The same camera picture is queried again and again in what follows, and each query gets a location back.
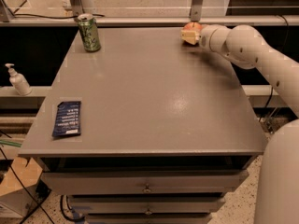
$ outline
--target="white bottle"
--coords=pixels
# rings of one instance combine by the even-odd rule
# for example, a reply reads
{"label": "white bottle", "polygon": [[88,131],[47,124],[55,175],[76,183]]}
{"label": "white bottle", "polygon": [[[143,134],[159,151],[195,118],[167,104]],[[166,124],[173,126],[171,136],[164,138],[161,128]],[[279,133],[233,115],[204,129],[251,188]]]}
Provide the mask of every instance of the white bottle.
{"label": "white bottle", "polygon": [[6,64],[8,72],[10,74],[10,83],[13,85],[19,95],[24,96],[29,94],[32,91],[32,88],[28,84],[25,77],[22,74],[16,72],[15,69],[11,68],[12,66],[14,66],[13,63]]}

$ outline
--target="dark blue packet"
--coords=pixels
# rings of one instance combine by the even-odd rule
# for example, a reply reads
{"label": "dark blue packet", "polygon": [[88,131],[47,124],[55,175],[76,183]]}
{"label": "dark blue packet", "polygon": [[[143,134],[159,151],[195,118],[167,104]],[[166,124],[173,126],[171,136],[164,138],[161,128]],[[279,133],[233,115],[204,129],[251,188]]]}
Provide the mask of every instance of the dark blue packet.
{"label": "dark blue packet", "polygon": [[52,136],[80,135],[81,101],[61,102],[57,107]]}

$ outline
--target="green cable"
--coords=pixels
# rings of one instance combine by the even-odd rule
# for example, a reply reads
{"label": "green cable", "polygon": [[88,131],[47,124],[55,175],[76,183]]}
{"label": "green cable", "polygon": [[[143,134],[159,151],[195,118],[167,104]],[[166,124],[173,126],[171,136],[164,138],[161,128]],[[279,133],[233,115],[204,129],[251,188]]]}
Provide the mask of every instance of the green cable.
{"label": "green cable", "polygon": [[21,147],[21,144],[19,144],[19,143],[5,141],[5,140],[0,140],[0,145]]}

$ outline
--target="soda can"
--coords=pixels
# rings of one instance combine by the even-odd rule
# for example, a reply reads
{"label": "soda can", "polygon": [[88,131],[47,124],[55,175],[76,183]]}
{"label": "soda can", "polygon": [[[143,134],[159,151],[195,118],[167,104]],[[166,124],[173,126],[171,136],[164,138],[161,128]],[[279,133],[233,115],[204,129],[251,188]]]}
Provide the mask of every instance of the soda can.
{"label": "soda can", "polygon": [[97,51],[101,48],[99,34],[93,14],[84,13],[78,16],[78,29],[86,51]]}

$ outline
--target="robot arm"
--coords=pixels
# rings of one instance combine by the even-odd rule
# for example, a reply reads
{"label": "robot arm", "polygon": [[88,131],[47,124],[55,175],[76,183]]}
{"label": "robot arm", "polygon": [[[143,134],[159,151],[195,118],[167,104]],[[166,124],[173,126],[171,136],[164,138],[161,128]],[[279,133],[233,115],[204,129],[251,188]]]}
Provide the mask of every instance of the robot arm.
{"label": "robot arm", "polygon": [[[299,117],[298,62],[271,48],[253,27],[208,25],[184,29],[181,36],[242,68],[256,67]],[[298,223],[298,199],[299,119],[280,128],[265,149],[254,224]]]}

